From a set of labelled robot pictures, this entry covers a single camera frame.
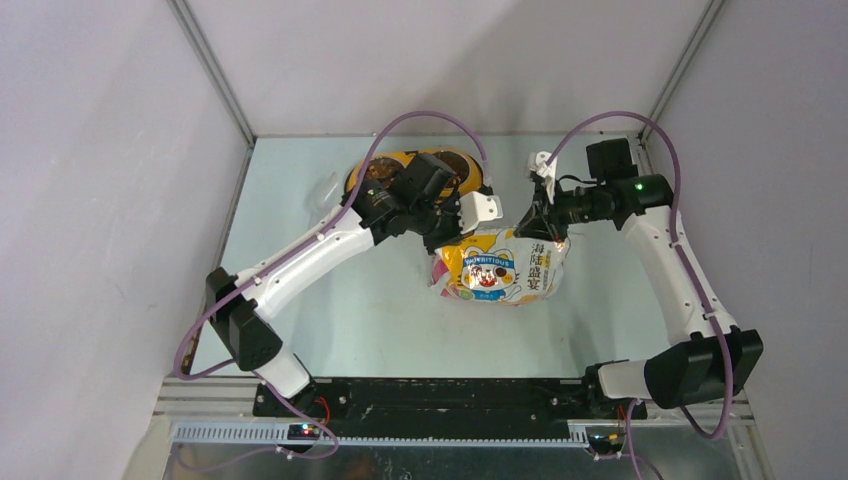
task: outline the white wall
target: white wall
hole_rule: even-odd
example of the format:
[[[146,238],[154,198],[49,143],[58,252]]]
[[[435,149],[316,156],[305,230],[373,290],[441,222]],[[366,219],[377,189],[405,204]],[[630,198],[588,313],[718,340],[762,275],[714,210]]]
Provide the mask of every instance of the white wall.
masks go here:
[[[368,133],[421,108],[486,132],[647,113],[707,1],[191,4],[251,126],[269,135]],[[405,128],[452,131],[422,120]]]
[[[118,478],[245,145],[166,2],[0,11],[0,476]]]
[[[844,0],[729,2],[661,120],[693,248],[763,337],[748,392],[781,479],[844,478],[846,25]]]

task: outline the cartoon character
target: cartoon character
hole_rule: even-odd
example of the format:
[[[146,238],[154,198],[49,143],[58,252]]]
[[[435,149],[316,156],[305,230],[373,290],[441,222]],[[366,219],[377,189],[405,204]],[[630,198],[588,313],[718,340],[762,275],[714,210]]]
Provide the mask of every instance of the cartoon character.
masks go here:
[[[498,235],[493,242],[495,248],[503,245],[507,233],[504,231]],[[515,258],[509,249],[487,251],[479,246],[469,246],[464,253],[460,284],[465,288],[458,289],[466,293],[463,298],[473,296],[478,300],[510,301],[521,290]]]

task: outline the red wire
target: red wire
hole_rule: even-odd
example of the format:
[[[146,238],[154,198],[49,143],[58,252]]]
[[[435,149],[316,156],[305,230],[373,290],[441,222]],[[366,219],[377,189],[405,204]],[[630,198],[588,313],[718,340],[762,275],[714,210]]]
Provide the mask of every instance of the red wire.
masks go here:
[[[324,411],[327,412],[327,418],[324,419],[324,426],[327,426],[330,423],[330,405],[327,403],[327,399],[324,397],[318,397],[315,399],[315,403],[324,405]]]

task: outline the black mount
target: black mount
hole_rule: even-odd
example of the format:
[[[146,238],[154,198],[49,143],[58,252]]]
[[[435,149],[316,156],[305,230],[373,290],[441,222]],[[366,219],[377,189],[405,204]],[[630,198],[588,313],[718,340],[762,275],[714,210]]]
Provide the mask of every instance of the black mount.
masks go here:
[[[316,378],[292,399],[339,436],[405,439],[569,438],[568,420],[615,420],[629,399],[591,402],[579,380],[559,378]],[[264,385],[256,390],[255,417],[290,417]],[[634,418],[647,418],[640,406]]]
[[[362,217],[362,227],[371,230],[375,245],[411,230],[421,235],[432,254],[467,236],[459,227],[458,188],[441,197],[451,181],[459,185],[445,162],[430,153],[416,153],[388,188],[379,180],[363,181],[353,209]]]
[[[733,395],[738,395],[763,354],[756,330],[730,328],[724,335],[733,368]],[[717,337],[696,336],[645,363],[645,383],[660,408],[676,408],[724,397],[724,361]]]
[[[206,277],[206,308],[236,289],[235,275],[222,267]],[[256,303],[238,295],[218,310],[209,323],[224,342],[227,351],[242,371],[256,370],[274,358],[283,341],[274,330],[254,312]]]
[[[590,175],[597,185],[565,191],[557,182],[551,204],[544,180],[533,174],[533,203],[519,222],[516,237],[560,241],[567,236],[569,225],[598,220],[612,220],[615,228],[621,230],[631,215],[644,215],[648,208],[671,205],[673,194],[665,177],[637,176],[627,139],[590,145],[586,153]]]

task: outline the metal frame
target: metal frame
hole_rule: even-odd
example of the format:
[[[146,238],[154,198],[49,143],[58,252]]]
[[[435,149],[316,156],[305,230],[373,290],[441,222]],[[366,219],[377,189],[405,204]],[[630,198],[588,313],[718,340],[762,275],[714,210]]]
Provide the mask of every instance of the metal frame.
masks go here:
[[[224,75],[224,71],[221,68],[221,64],[218,63],[212,47],[209,46],[209,41],[200,28],[194,11],[186,0],[168,0],[168,4],[174,12],[174,17],[176,17],[180,27],[182,27],[183,32],[186,34],[186,38],[191,44],[192,49],[194,49],[194,53],[197,54],[198,60],[203,65],[203,69],[209,75],[209,81],[215,87],[215,91],[218,92],[218,95],[224,102],[224,106],[230,113],[230,117],[235,122],[245,142],[247,142],[247,146],[253,148],[256,144],[256,134],[253,133],[253,129],[247,121],[247,116],[244,114],[241,105],[239,105],[236,94],[232,86],[230,86],[230,82],[227,81],[227,77]]]
[[[256,135],[187,0],[168,0],[168,3],[171,5],[175,17],[183,28],[204,70],[209,75],[215,90],[248,145],[244,164],[239,173],[238,186],[227,214],[226,227],[219,241],[216,262],[220,262],[244,186]],[[725,4],[726,0],[710,0],[705,7],[650,110],[648,116],[652,120],[657,121],[664,113]],[[637,165],[641,171],[649,173],[653,172],[653,166],[645,146],[652,132],[652,129],[645,127],[638,134],[628,135],[631,145],[633,145]],[[287,427],[289,420],[296,423],[300,423],[300,421],[254,418],[252,409],[257,382],[258,380],[253,377],[209,377],[193,382],[184,382],[171,377],[166,378],[163,381],[159,399],[154,408],[154,419],[164,417],[170,420],[172,442],[276,444],[281,438],[281,429]],[[721,403],[711,402],[694,405],[690,411],[700,422],[715,423],[721,413]],[[662,410],[650,402],[648,403],[648,419],[633,422],[634,428],[637,429],[686,424],[688,424],[687,420],[679,411]],[[344,445],[369,446],[433,446],[444,444],[483,447],[530,445],[582,447],[586,444],[587,431],[593,428],[615,426],[616,422],[609,420],[573,420],[569,422],[569,427],[573,432],[572,438],[551,442],[480,442],[478,445],[475,442],[445,442],[438,439],[405,441],[398,439],[342,438],[340,441]],[[744,392],[734,399],[727,435],[733,447],[740,476],[744,480],[774,478]]]
[[[697,55],[698,51],[700,51],[701,45],[704,43],[704,39],[707,38],[707,35],[712,30],[716,19],[718,19],[726,3],[727,0],[710,0],[709,3],[707,3],[707,6],[701,13],[701,17],[698,19],[698,23],[695,25],[695,29],[689,35],[689,39],[686,40],[686,46],[684,46],[683,51],[680,52],[677,62],[671,69],[668,79],[666,79],[665,84],[663,84],[659,96],[654,101],[654,105],[651,107],[650,113],[648,113],[648,118],[651,120],[655,122],[658,121],[663,112],[665,112],[668,103],[677,91],[677,87],[680,86],[681,80],[692,65],[692,60]],[[639,132],[639,137],[643,142],[647,142],[652,133],[653,129],[646,125]]]
[[[252,377],[207,377],[185,382],[168,377],[162,384],[154,417],[171,422],[172,443],[233,443],[276,445],[284,439],[290,423],[297,418],[256,418],[252,416],[254,396],[259,380]],[[648,418],[634,420],[633,427],[661,428],[688,425],[679,410],[663,410],[647,402]],[[722,402],[692,405],[690,412],[704,424],[714,424],[721,415]],[[571,438],[552,441],[450,441],[442,439],[404,440],[395,438],[341,437],[346,446],[463,446],[463,447],[538,447],[585,448],[587,434],[615,428],[614,420],[575,419],[569,421]],[[765,459],[762,441],[745,392],[733,401],[728,440],[733,450],[739,475],[743,480],[773,479]],[[287,441],[287,444],[310,444],[311,441]]]

